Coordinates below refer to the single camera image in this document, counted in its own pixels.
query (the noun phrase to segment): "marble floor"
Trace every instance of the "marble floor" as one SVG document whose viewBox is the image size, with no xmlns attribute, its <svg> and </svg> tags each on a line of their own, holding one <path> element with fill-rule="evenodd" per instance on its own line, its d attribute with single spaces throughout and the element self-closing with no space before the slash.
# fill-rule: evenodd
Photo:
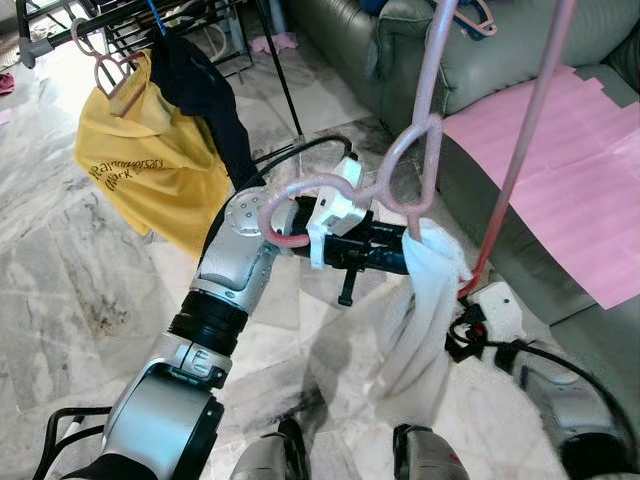
<svg viewBox="0 0 640 480">
<path fill-rule="evenodd" d="M 281 61 L 305 135 L 349 136 L 372 180 L 391 138 L 304 35 Z M 256 154 L 295 137 L 271 60 L 231 82 Z M 16 91 L 0 97 L 0 478 L 29 479 L 46 419 L 56 409 L 110 405 L 154 337 L 177 312 L 195 266 L 173 245 L 139 237 L 74 165 L 80 110 L 93 86 L 91 59 L 63 46 L 34 70 L 11 68 Z M 309 152 L 276 177 L 329 169 L 339 149 Z M 394 177 L 406 199 L 419 179 L 408 155 Z M 379 209 L 387 221 L 397 220 Z M 436 199 L 430 216 L 473 263 L 476 247 Z M 226 480 L 253 439 L 293 414 L 309 443 L 315 480 L 391 479 L 391 429 L 363 395 L 359 355 L 366 322 L 337 305 L 342 273 L 281 257 L 234 353 L 219 398 L 227 413 L 203 479 Z M 394 275 L 366 272 L 356 302 L 384 295 Z M 526 310 L 527 324 L 546 335 Z M 505 375 L 474 360 L 451 368 L 433 425 L 473 480 L 564 478 L 537 411 Z M 74 445 L 60 472 L 95 458 L 99 439 Z"/>
</svg>

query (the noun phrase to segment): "blue hanger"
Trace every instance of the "blue hanger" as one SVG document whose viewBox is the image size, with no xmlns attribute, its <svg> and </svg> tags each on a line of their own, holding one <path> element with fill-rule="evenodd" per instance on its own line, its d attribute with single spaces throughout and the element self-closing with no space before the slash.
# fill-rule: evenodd
<svg viewBox="0 0 640 480">
<path fill-rule="evenodd" d="M 149 8 L 151 8 L 151 12 L 153 13 L 153 16 L 156 19 L 156 23 L 158 24 L 158 27 L 160 27 L 160 33 L 162 33 L 163 37 L 166 36 L 167 27 L 164 26 L 164 23 L 162 22 L 162 18 L 160 17 L 160 14 L 158 13 L 158 9 L 153 3 L 153 0 L 147 0 L 147 2 L 149 2 Z"/>
</svg>

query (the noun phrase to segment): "drying rack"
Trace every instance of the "drying rack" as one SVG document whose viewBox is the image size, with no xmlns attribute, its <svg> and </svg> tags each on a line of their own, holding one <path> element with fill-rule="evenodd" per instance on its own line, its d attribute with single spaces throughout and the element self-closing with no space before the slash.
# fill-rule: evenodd
<svg viewBox="0 0 640 480">
<path fill-rule="evenodd" d="M 55 48 L 72 41 L 71 38 L 71 25 L 66 27 L 60 21 L 52 17 L 55 12 L 65 11 L 69 16 L 69 24 L 75 19 L 75 15 L 71 6 L 79 5 L 84 11 L 84 15 L 87 18 L 86 22 L 82 22 L 78 25 L 77 33 L 81 39 L 87 38 L 92 32 L 101 30 L 104 33 L 107 48 L 112 54 L 119 54 L 122 57 L 129 56 L 135 51 L 142 50 L 151 46 L 154 40 L 156 29 L 154 28 L 156 23 L 153 14 L 149 8 L 147 0 L 107 0 L 102 2 L 101 0 L 54 0 L 52 3 L 44 6 L 39 6 L 35 3 L 36 0 L 15 0 L 16 1 L 16 14 L 18 19 L 18 45 L 20 48 L 20 59 L 27 68 L 33 68 L 36 64 L 36 58 L 41 57 Z M 250 65 L 248 67 L 240 68 L 232 74 L 238 73 L 246 68 L 253 66 L 253 58 L 251 57 L 251 49 L 247 41 L 244 22 L 242 19 L 242 10 L 249 3 L 253 3 L 258 12 L 260 18 L 260 24 L 263 33 L 267 39 L 269 46 L 269 52 L 282 86 L 282 91 L 287 100 L 287 105 L 291 113 L 291 118 L 295 125 L 298 138 L 302 137 L 302 128 L 300 127 L 300 121 L 291 99 L 287 80 L 282 71 L 282 66 L 276 52 L 275 45 L 271 39 L 271 32 L 267 22 L 266 15 L 260 4 L 259 0 L 197 0 L 204 8 L 204 13 L 192 20 L 180 21 L 175 26 L 169 27 L 168 25 L 172 20 L 184 17 L 184 12 L 168 15 L 170 10 L 175 9 L 178 6 L 187 3 L 187 0 L 156 0 L 155 6 L 163 17 L 167 29 L 175 35 L 184 36 L 197 30 L 208 27 L 211 24 L 217 23 L 228 12 L 232 12 L 238 19 L 242 30 L 242 41 L 244 48 L 239 51 L 232 52 L 224 57 L 217 59 L 213 63 L 220 65 L 228 62 L 239 56 L 247 56 Z M 43 17 L 49 17 L 56 24 L 64 29 L 58 33 L 43 38 L 41 40 L 31 40 L 31 26 L 42 19 Z M 105 72 L 107 79 L 112 80 L 109 77 L 108 72 Z M 258 159 L 257 161 L 266 160 L 270 157 L 276 156 L 284 151 L 293 147 L 293 143 L 279 148 L 268 155 Z"/>
</svg>

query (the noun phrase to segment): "yellow shirt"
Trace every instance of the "yellow shirt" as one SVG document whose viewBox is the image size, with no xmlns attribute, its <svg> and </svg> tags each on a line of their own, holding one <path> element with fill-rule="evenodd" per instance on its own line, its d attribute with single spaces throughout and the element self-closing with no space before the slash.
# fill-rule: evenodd
<svg viewBox="0 0 640 480">
<path fill-rule="evenodd" d="M 150 70 L 145 55 L 125 85 L 143 93 L 122 118 L 93 90 L 74 159 L 138 233 L 154 230 L 198 258 L 230 181 L 204 121 L 164 100 Z"/>
</svg>

